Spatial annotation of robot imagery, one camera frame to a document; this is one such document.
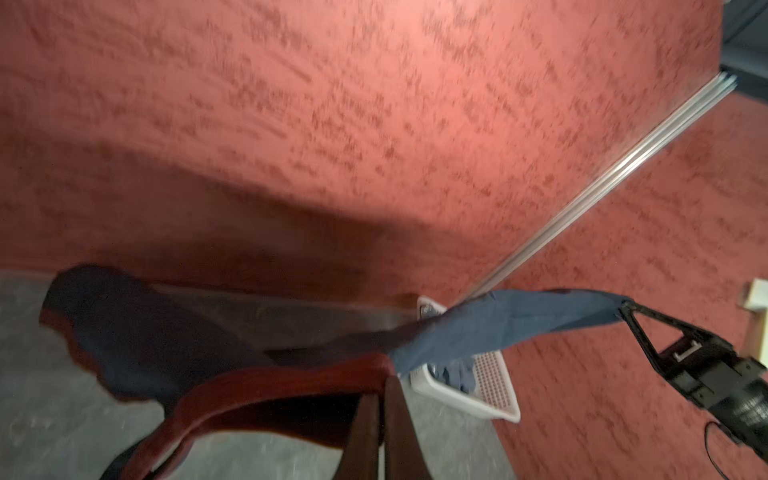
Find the white laundry basket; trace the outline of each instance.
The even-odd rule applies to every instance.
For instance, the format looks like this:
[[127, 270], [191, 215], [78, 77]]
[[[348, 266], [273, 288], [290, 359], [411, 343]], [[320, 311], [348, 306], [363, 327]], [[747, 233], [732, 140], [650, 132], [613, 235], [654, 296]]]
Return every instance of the white laundry basket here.
[[[436, 301], [420, 296], [417, 303], [419, 318], [424, 306], [431, 307], [437, 313], [444, 313], [447, 310]], [[471, 394], [438, 382], [429, 374], [427, 365], [411, 372], [411, 387], [418, 393], [481, 419], [520, 422], [518, 397], [515, 395], [515, 389], [512, 388], [512, 381], [502, 353], [496, 350], [475, 355], [475, 366], [472, 372], [475, 375], [477, 388]]]

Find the gray floor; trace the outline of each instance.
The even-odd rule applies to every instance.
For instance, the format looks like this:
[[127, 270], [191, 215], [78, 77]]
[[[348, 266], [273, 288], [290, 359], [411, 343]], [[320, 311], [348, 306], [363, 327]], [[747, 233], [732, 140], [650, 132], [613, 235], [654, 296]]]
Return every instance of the gray floor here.
[[[38, 326], [47, 283], [0, 275], [0, 478], [96, 479], [122, 449], [162, 421], [151, 402], [120, 403], [75, 367], [58, 334]], [[341, 333], [391, 328], [402, 314], [331, 310], [275, 299], [174, 295], [255, 347], [321, 343]], [[515, 478], [490, 422], [464, 415], [404, 385], [435, 480]], [[328, 479], [340, 453], [261, 433], [198, 441], [171, 478]]]

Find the wall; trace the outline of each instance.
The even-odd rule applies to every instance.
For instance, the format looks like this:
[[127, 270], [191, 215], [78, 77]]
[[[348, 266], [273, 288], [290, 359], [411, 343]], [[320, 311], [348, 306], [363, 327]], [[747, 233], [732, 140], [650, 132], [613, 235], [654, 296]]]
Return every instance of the wall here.
[[[732, 94], [586, 213], [506, 287], [625, 293], [740, 346], [745, 283], [768, 276], [768, 106]], [[644, 323], [663, 349], [665, 327]], [[497, 423], [522, 480], [719, 478], [698, 412], [652, 370], [624, 324], [505, 351], [520, 426]], [[713, 434], [732, 480], [768, 478]]]
[[0, 265], [449, 302], [717, 70], [715, 0], [0, 7]]

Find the red wall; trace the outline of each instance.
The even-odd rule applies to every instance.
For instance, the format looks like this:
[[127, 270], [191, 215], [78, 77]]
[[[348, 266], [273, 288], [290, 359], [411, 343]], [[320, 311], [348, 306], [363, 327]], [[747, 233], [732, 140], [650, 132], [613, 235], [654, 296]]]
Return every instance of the red wall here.
[[449, 302], [713, 77], [721, 2], [0, 9], [0, 265]]
[[[609, 290], [711, 329], [737, 348], [745, 283], [768, 276], [768, 106], [732, 94], [506, 283]], [[674, 336], [645, 323], [657, 348]], [[719, 478], [708, 415], [652, 370], [624, 324], [541, 337], [505, 352], [519, 426], [497, 423], [522, 480]], [[732, 480], [768, 478], [722, 435]]]

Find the basket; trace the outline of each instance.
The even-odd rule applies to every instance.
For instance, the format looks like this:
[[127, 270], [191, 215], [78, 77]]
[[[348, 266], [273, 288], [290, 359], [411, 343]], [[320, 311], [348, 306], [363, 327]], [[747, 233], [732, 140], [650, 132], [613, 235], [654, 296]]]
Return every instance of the basket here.
[[[444, 313], [447, 309], [436, 301], [420, 296], [417, 303], [419, 318], [424, 318], [425, 310], [436, 314]], [[520, 422], [520, 407], [509, 371], [498, 350], [475, 355], [475, 375], [477, 388], [471, 394], [454, 389], [435, 380], [429, 374], [427, 365], [411, 372], [411, 387], [422, 395], [431, 397], [455, 409], [462, 410], [481, 419], [504, 419], [509, 422]]]

